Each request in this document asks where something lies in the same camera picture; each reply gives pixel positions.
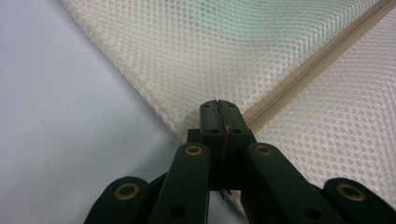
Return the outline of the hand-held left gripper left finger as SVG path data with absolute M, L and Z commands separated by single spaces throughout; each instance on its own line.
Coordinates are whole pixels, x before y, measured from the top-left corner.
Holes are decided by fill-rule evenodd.
M 219 101 L 213 100 L 200 105 L 200 128 L 188 129 L 188 143 L 200 143 L 209 148 L 209 183 L 212 190 L 221 189 L 220 166 L 222 154 L 222 122 Z

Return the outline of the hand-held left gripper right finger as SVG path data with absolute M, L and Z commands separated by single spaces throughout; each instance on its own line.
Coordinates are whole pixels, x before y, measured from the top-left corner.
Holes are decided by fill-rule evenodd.
M 237 105 L 220 100 L 219 115 L 222 133 L 220 190 L 223 196 L 229 196 L 246 185 L 245 156 L 255 138 Z

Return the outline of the white mesh laundry bag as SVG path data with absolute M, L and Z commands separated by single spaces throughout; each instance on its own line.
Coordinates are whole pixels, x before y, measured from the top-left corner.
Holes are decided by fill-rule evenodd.
M 214 191 L 249 224 L 396 224 L 396 0 L 311 1 L 309 28 L 257 45 L 204 33 L 174 0 L 63 0 L 181 142 L 165 174 L 112 182 L 84 224 L 206 224 Z M 229 196 L 187 142 L 213 100 L 255 138 Z

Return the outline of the pale green cloth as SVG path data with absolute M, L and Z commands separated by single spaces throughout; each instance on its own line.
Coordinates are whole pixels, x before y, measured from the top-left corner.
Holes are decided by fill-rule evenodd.
M 174 0 L 193 27 L 227 42 L 257 45 L 292 38 L 312 24 L 311 0 Z

